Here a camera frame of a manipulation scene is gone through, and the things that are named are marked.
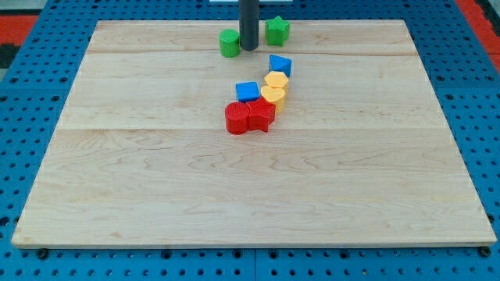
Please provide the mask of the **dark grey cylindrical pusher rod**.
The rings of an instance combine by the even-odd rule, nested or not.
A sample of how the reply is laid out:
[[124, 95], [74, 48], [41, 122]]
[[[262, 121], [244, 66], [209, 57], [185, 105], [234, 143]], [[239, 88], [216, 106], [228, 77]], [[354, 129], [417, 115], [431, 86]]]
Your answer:
[[259, 46], [259, 1], [239, 0], [240, 46], [245, 51]]

